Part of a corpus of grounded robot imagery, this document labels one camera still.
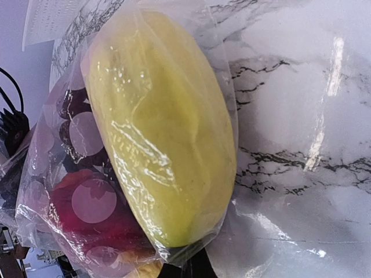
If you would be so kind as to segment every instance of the polka dot plastic bag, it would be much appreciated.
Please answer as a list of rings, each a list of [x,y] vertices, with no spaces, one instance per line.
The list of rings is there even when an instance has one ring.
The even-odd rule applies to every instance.
[[[92,277],[124,277],[150,263],[159,269],[103,146],[79,54],[75,61],[46,100],[31,141],[16,207],[20,241],[62,250]]]

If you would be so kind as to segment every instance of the black handle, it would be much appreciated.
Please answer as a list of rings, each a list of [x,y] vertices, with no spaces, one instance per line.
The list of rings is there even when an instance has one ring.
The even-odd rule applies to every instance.
[[[205,249],[194,255],[182,268],[164,264],[158,278],[218,278]]]

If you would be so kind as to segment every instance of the papaya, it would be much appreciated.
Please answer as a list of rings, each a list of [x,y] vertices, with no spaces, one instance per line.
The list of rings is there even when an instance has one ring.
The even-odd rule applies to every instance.
[[[223,94],[195,39],[174,20],[152,10],[112,20],[81,62],[94,117],[147,236],[157,246],[187,246],[214,231],[234,187]]]

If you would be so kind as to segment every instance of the plastic bag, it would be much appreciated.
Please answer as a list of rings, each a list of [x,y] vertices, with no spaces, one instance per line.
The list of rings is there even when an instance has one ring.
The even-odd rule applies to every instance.
[[[217,277],[370,277],[369,223],[337,222],[339,212],[322,190],[268,199],[236,186],[224,225],[206,248]]]
[[[17,231],[15,216],[19,184],[32,134],[33,131],[26,135],[18,151],[0,168],[0,223],[14,232]]]
[[[18,236],[24,246],[60,248],[92,277],[124,277],[152,262],[155,250],[118,185],[76,64],[53,88],[35,129]]]
[[[81,62],[126,198],[175,265],[217,235],[234,186],[236,105],[223,47],[208,51],[218,42],[202,1],[129,0]]]

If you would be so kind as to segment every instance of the white marble surface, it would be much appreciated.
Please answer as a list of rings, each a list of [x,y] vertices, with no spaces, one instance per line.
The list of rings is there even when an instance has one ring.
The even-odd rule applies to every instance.
[[[54,46],[51,85],[122,2],[85,7]],[[208,247],[219,278],[371,277],[371,2],[208,4],[240,131],[234,196]]]

